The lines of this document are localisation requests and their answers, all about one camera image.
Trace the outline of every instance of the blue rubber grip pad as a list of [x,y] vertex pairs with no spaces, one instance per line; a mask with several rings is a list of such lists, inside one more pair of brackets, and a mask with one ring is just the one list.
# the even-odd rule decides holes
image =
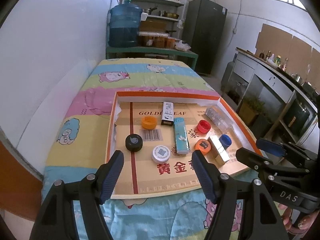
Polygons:
[[258,147],[258,149],[263,150],[277,157],[283,157],[286,154],[281,145],[270,142],[268,140],[258,139],[256,141],[256,146]]
[[121,154],[117,156],[115,162],[110,168],[108,175],[103,180],[102,191],[100,195],[100,199],[103,203],[111,197],[112,192],[116,186],[117,180],[120,176],[120,172],[122,170],[123,165],[124,165],[124,155],[121,152]]
[[191,160],[192,160],[192,166],[196,172],[196,175],[201,184],[205,197],[211,200],[212,203],[215,203],[217,196],[214,193],[215,190],[214,190],[213,182],[210,179],[209,174],[206,172],[204,166],[202,165],[196,152],[193,152]]

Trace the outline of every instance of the blue water bottle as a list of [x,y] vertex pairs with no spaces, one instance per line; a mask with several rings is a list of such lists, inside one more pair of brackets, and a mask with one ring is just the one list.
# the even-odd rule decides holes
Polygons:
[[142,9],[124,0],[110,10],[109,46],[128,48],[137,46]]

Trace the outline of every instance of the clear plastic case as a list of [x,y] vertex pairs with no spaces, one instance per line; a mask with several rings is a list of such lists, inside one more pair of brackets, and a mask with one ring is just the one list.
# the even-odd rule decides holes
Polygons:
[[205,115],[209,117],[223,133],[227,133],[232,127],[232,121],[224,112],[218,113],[212,107],[208,107],[205,111]]

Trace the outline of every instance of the orange bottle cap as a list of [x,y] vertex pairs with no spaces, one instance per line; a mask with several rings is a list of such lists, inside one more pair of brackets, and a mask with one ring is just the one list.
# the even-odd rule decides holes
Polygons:
[[211,150],[211,144],[205,139],[200,139],[197,141],[195,149],[200,150],[203,155],[206,155]]
[[157,119],[151,115],[142,117],[141,125],[145,129],[154,129],[157,126]]

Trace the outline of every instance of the cardboard sheet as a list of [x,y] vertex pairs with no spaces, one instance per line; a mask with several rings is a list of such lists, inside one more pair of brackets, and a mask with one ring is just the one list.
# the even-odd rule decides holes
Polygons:
[[299,74],[303,80],[306,79],[306,70],[311,60],[311,46],[297,37],[292,38],[288,55],[286,72]]
[[[174,117],[183,117],[186,124],[190,152],[187,155],[178,155],[175,148],[173,126],[160,125],[163,103],[120,103],[121,112],[116,121],[116,149],[124,153],[125,165],[115,187],[116,195],[134,194],[132,187],[132,159],[131,153],[126,149],[124,140],[130,134],[130,104],[133,110],[133,133],[143,138],[143,148],[134,154],[137,177],[137,191],[139,194],[176,191],[193,186],[199,186],[199,181],[193,170],[191,155],[195,150],[196,142],[207,139],[210,135],[222,135],[222,132],[214,125],[204,112],[206,106],[197,104],[174,104]],[[157,127],[154,130],[145,130],[141,126],[141,118],[152,115],[157,118]],[[201,119],[209,121],[212,129],[207,134],[200,133],[196,126]],[[244,171],[247,167],[236,160],[236,150],[242,147],[241,142],[233,131],[227,133],[232,139],[232,145],[227,149],[231,158],[220,168],[221,172],[230,175]],[[171,156],[166,164],[157,164],[151,159],[151,153],[157,145],[165,145],[171,151]],[[213,158],[212,152],[206,155],[210,163],[219,166]]]
[[312,49],[311,54],[311,68],[307,78],[312,87],[316,88],[316,91],[320,92],[320,52],[315,48]]
[[255,55],[259,56],[263,50],[266,55],[271,50],[271,54],[275,54],[275,57],[280,55],[282,61],[284,61],[289,55],[291,41],[292,35],[290,33],[271,25],[263,24],[258,35]]

